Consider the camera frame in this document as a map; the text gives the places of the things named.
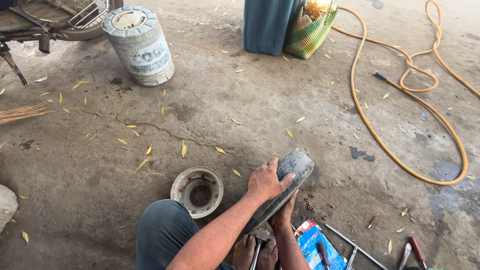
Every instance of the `tire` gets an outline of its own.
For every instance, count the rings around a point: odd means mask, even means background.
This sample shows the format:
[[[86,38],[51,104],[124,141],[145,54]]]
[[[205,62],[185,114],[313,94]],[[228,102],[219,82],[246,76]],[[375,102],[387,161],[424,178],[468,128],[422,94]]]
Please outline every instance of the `tire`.
[[[290,199],[293,193],[307,179],[313,171],[315,163],[305,155],[299,148],[294,149],[278,160],[276,175],[278,180],[282,180],[285,175],[294,172],[296,177],[288,185],[287,189],[277,197],[266,201],[253,214],[248,221],[243,233],[249,234],[258,229],[265,223],[275,212],[282,207],[283,204]]]
[[[113,11],[117,8],[123,7],[123,0],[108,0],[110,6],[108,7],[108,12]],[[102,21],[94,22],[95,25],[87,27],[82,30],[75,29],[65,29],[59,30],[60,34],[58,39],[69,40],[69,41],[80,41],[80,40],[89,40],[95,37],[103,35],[105,32],[102,29]]]

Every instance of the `hammer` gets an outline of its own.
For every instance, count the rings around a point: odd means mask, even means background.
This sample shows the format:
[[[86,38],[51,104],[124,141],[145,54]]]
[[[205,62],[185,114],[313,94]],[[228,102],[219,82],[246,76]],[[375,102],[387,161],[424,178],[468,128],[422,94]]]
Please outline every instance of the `hammer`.
[[[253,254],[252,264],[250,265],[250,270],[255,270],[255,268],[257,267],[258,254],[260,253],[262,244],[268,242],[269,240],[275,240],[275,237],[264,229],[256,229],[250,235],[255,237],[255,239],[257,240],[257,244],[255,246],[255,253]]]

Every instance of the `hand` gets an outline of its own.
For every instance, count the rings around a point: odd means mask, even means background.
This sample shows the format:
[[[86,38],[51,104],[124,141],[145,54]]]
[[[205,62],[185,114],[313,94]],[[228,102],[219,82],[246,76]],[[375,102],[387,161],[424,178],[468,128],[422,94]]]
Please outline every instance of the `hand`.
[[[290,197],[290,199],[268,220],[268,224],[274,231],[281,227],[287,226],[290,228],[290,217],[292,216],[293,205],[295,204],[295,198],[297,198],[298,190]]]
[[[282,181],[279,181],[276,176],[277,165],[278,158],[272,158],[270,162],[264,162],[260,168],[252,172],[248,181],[247,195],[252,195],[264,203],[285,191],[288,184],[295,178],[295,174],[287,174]]]

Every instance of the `concrete floor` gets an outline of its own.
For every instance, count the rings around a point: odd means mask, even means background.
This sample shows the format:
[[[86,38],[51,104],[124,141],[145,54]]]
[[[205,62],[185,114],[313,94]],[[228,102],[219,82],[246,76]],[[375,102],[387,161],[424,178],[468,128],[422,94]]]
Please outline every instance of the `concrete floor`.
[[[296,147],[307,149],[316,167],[299,193],[295,226],[301,224],[302,215],[327,222],[389,269],[397,268],[411,235],[420,242],[429,267],[480,269],[480,189],[467,179],[453,186],[425,183],[379,147],[361,120],[349,88],[350,67],[360,41],[332,30],[329,37],[336,43],[325,41],[305,61],[251,54],[241,47],[243,1],[236,2],[125,2],[154,10],[173,45],[172,55],[179,54],[173,59],[175,76],[160,87],[145,88],[130,81],[105,37],[52,42],[51,54],[37,51],[28,59],[36,48],[33,42],[10,43],[30,86],[22,88],[8,65],[0,62],[0,87],[6,88],[0,110],[51,98],[55,103],[49,106],[55,112],[2,126],[0,143],[7,144],[0,151],[0,184],[30,199],[19,199],[17,223],[8,223],[0,234],[0,269],[135,269],[138,218],[151,202],[169,197],[179,173],[207,166],[223,179],[222,204],[205,223],[242,197],[248,176],[264,160]],[[480,89],[480,30],[475,12],[480,3],[439,2],[443,12],[439,52],[457,74]],[[220,9],[214,12],[218,4]],[[364,18],[369,37],[402,46],[410,54],[430,49],[435,39],[423,1],[343,0],[341,5]],[[196,22],[205,25],[192,25]],[[344,11],[335,25],[361,33],[358,20]],[[368,103],[367,117],[401,161],[421,175],[452,180],[462,161],[446,128],[426,108],[372,76],[378,70],[397,81],[406,65],[405,58],[396,54],[378,45],[364,46],[355,79],[359,100]],[[440,80],[434,91],[418,96],[458,132],[467,152],[468,174],[480,178],[480,100],[453,79],[433,54],[420,56],[415,63]],[[234,74],[238,69],[244,71]],[[48,80],[33,82],[44,76]],[[71,90],[78,80],[91,83]],[[426,88],[432,81],[412,73],[406,85]],[[39,97],[44,92],[51,94]],[[382,99],[386,93],[389,97]],[[94,113],[97,118],[91,120]],[[295,123],[302,116],[305,120]],[[236,125],[231,118],[245,125]],[[125,127],[128,124],[139,126],[140,137]],[[296,140],[287,136],[285,128]],[[96,136],[81,141],[87,133]],[[129,150],[121,149],[116,138],[125,139]],[[185,159],[180,153],[182,140],[187,145]],[[150,144],[152,158],[144,170],[135,171]],[[480,185],[479,180],[472,182]],[[308,212],[303,200],[311,194],[319,206],[315,212]],[[408,214],[401,217],[405,208]],[[377,214],[377,225],[367,229]],[[402,227],[403,232],[395,233]],[[29,246],[20,231],[28,233]],[[352,248],[326,232],[349,257]],[[393,249],[388,255],[390,239]],[[408,264],[417,265],[413,255]],[[378,269],[363,255],[357,255],[353,265],[357,270]]]

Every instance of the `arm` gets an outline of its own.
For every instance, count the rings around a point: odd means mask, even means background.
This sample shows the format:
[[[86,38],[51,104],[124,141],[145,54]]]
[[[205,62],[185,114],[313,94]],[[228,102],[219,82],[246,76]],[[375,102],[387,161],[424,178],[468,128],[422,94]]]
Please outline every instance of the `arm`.
[[[275,235],[278,258],[284,270],[310,270],[291,228],[290,216],[297,192],[268,220]]]
[[[256,169],[250,176],[245,197],[197,232],[174,257],[167,270],[215,269],[257,208],[283,192],[295,177],[289,174],[279,182],[277,163],[278,159],[273,158]]]

